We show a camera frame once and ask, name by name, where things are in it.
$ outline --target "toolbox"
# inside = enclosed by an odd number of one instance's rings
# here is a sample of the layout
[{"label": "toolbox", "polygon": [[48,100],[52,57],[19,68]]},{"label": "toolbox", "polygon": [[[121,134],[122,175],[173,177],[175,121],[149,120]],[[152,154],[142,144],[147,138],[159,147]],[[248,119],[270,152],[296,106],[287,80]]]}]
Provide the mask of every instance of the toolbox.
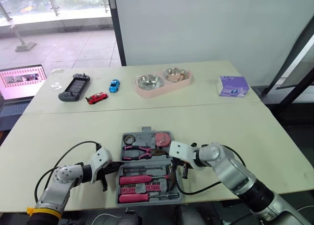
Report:
[{"label": "toolbox", "polygon": [[169,156],[174,140],[169,131],[152,131],[122,135],[121,161],[118,171],[116,204],[119,207],[176,204],[183,199],[178,191]]}]

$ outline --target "red toy car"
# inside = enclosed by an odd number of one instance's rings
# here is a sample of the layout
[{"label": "red toy car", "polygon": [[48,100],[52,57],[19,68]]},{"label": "red toy car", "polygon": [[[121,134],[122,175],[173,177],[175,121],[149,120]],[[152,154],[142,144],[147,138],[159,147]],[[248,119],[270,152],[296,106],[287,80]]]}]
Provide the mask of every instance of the red toy car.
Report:
[{"label": "red toy car", "polygon": [[89,98],[86,98],[87,102],[89,104],[95,104],[101,100],[104,100],[108,98],[108,95],[106,93],[100,92],[98,94],[94,94],[92,96],[90,96]]}]

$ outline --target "toy car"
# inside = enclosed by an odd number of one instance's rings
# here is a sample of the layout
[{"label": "toy car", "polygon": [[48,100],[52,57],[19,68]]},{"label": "toy car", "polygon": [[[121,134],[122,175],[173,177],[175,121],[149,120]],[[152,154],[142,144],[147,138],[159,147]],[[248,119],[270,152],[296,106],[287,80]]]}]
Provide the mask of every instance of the toy car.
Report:
[{"label": "toy car", "polygon": [[109,92],[111,93],[116,93],[119,90],[119,86],[120,86],[120,81],[117,79],[114,79],[109,87]]},{"label": "toy car", "polygon": [[89,104],[95,104],[101,100],[104,100],[108,98],[108,95],[106,93],[100,92],[98,94],[94,94],[92,96],[90,96],[89,98],[86,98],[87,102]]}]

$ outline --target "glass railing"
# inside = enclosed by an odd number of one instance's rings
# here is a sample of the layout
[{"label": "glass railing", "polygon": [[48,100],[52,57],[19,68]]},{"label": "glass railing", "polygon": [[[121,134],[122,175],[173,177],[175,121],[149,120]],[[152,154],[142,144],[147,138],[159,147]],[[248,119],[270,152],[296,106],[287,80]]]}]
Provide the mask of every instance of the glass railing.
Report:
[{"label": "glass railing", "polygon": [[4,9],[0,21],[5,19],[6,13],[10,18],[18,15],[38,14],[59,11],[104,8],[109,9],[108,0],[0,0]]}]

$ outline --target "stainless steel bowl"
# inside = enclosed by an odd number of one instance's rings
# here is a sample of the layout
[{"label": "stainless steel bowl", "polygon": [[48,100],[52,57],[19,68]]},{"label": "stainless steel bowl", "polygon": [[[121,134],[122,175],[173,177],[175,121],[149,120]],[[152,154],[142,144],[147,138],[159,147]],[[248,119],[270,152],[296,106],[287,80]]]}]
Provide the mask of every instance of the stainless steel bowl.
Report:
[{"label": "stainless steel bowl", "polygon": [[188,73],[181,68],[166,69],[163,73],[163,76],[166,80],[174,83],[188,79]]},{"label": "stainless steel bowl", "polygon": [[137,85],[144,90],[153,90],[163,85],[163,80],[157,75],[143,75],[137,80]]}]

